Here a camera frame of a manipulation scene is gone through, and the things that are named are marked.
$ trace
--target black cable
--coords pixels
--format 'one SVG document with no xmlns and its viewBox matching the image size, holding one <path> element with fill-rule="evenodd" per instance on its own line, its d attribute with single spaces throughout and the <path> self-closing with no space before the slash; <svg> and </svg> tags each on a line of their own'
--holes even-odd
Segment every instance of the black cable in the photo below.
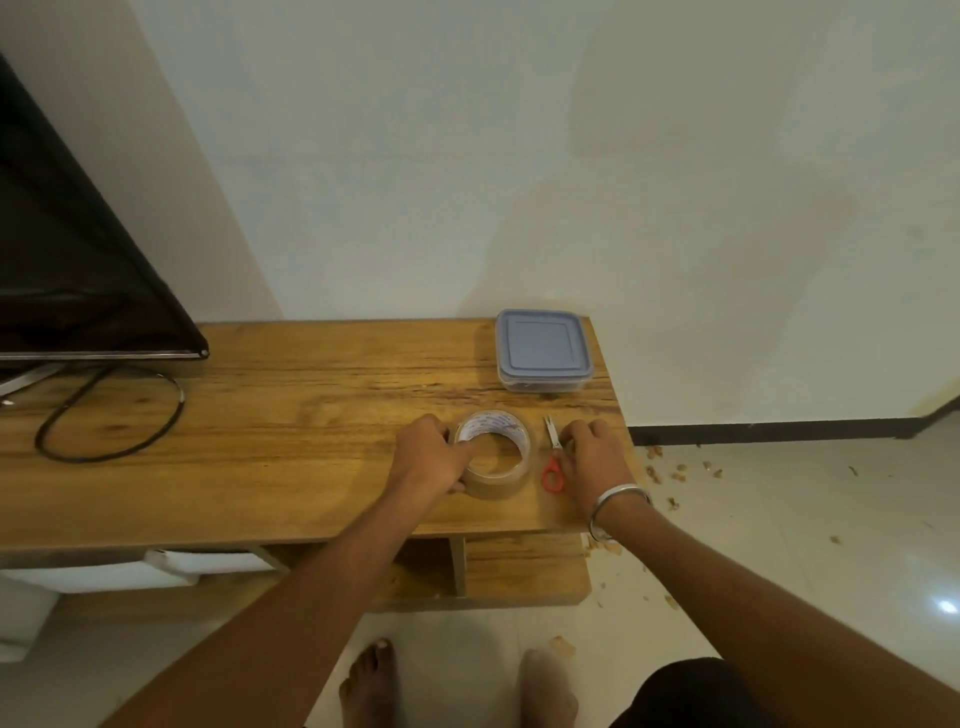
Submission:
<svg viewBox="0 0 960 728">
<path fill-rule="evenodd" d="M 50 433 L 50 429 L 57 423 L 57 420 L 63 416 L 63 414 L 70 409 L 74 404 L 80 401 L 90 390 L 96 387 L 101 381 L 111 375 L 113 372 L 116 372 L 118 369 L 130 369 L 135 372 L 140 372 L 141 374 L 146 374 L 150 376 L 159 376 L 161 379 L 166 379 L 175 387 L 180 394 L 180 399 L 177 402 L 177 409 L 174 410 L 174 413 L 170 416 L 170 419 L 167 420 L 166 424 L 157 430 L 154 434 L 144 440 L 142 443 L 132 446 L 131 448 L 126 448 L 119 450 L 117 452 L 108 452 L 105 455 L 91 455 L 89 457 L 83 455 L 61 455 L 58 452 L 53 452 L 52 450 L 47 449 L 46 438 Z M 163 372 L 155 372 L 152 369 L 146 369 L 144 367 L 133 366 L 133 364 L 110 364 L 106 367 L 103 367 L 99 372 L 97 372 L 93 377 L 90 378 L 90 381 L 87 382 L 84 386 L 74 392 L 70 397 L 68 397 L 63 404 L 61 404 L 57 409 L 55 409 L 50 417 L 48 417 L 43 425 L 40 426 L 40 429 L 36 431 L 34 437 L 34 447 L 36 451 L 39 452 L 44 457 L 48 457 L 51 460 L 56 460 L 60 463 L 73 463 L 73 464 L 82 464 L 82 463 L 103 463 L 107 460 L 116 460 L 120 457 L 126 457 L 127 455 L 133 455 L 135 452 L 140 452 L 144 448 L 148 448 L 150 445 L 155 443 L 161 437 L 163 437 L 167 432 L 170 431 L 170 428 L 173 427 L 177 420 L 180 419 L 180 413 L 183 412 L 183 403 L 186 402 L 186 393 L 183 392 L 183 387 L 180 386 L 180 383 L 174 379 L 172 376 L 168 376 Z"/>
</svg>

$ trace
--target wrist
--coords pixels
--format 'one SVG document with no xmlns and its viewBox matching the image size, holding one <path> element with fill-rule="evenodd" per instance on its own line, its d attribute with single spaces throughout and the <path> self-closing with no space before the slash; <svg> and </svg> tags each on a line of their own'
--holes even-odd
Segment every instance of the wrist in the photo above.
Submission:
<svg viewBox="0 0 960 728">
<path fill-rule="evenodd" d="M 593 522 L 616 539 L 616 532 L 624 525 L 636 523 L 638 518 L 654 510 L 645 494 L 635 490 L 623 491 L 604 501 Z"/>
</svg>

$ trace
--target tv stand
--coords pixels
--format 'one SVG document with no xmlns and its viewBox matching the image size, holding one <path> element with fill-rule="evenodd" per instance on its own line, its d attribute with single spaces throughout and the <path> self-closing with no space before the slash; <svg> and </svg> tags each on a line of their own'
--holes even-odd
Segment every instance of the tv stand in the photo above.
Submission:
<svg viewBox="0 0 960 728">
<path fill-rule="evenodd" d="M 135 561 L 151 547 L 247 549 L 278 569 L 192 587 L 65 595 L 51 619 L 224 619 L 336 536 L 383 490 L 396 431 L 426 412 L 448 423 L 487 408 L 532 427 L 534 461 L 514 495 L 444 498 L 398 554 L 379 611 L 576 604 L 590 593 L 583 516 L 540 486 L 558 425 L 601 417 L 630 436 L 597 345 L 579 392 L 506 391 L 493 320 L 282 322 L 202 327 L 206 361 L 154 366 L 187 393 L 177 425 L 129 457 L 64 465 L 33 450 L 36 429 L 81 383 L 65 373 L 0 416 L 0 568 Z M 174 405 L 153 379 L 104 380 L 51 433 L 58 449 L 122 448 Z"/>
<path fill-rule="evenodd" d="M 11 376 L 9 379 L 0 380 L 0 397 L 11 395 L 20 389 L 29 387 L 31 384 L 42 381 L 48 376 L 53 376 L 57 372 L 63 371 L 66 365 L 65 361 L 48 361 L 37 364 L 35 367 Z"/>
</svg>

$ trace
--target television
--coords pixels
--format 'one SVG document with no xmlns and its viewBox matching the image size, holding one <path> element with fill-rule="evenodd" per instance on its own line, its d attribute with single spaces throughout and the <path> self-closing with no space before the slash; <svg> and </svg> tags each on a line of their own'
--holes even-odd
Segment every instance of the television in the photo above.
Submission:
<svg viewBox="0 0 960 728">
<path fill-rule="evenodd" d="M 0 367 L 207 354 L 0 55 Z"/>
</svg>

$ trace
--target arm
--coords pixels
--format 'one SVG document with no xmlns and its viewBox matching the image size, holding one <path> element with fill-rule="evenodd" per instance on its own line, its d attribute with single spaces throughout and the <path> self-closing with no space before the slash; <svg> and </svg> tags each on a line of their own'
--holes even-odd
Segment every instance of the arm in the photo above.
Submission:
<svg viewBox="0 0 960 728">
<path fill-rule="evenodd" d="M 636 482 L 606 423 L 571 423 L 561 439 L 568 490 L 588 517 L 602 493 Z M 701 544 L 639 494 L 608 501 L 597 524 L 653 572 L 782 725 L 960 725 L 960 693 Z"/>
<path fill-rule="evenodd" d="M 404 427 L 370 508 L 104 726 L 300 728 L 400 546 L 467 466 L 470 445 L 444 433 L 432 415 Z"/>
</svg>

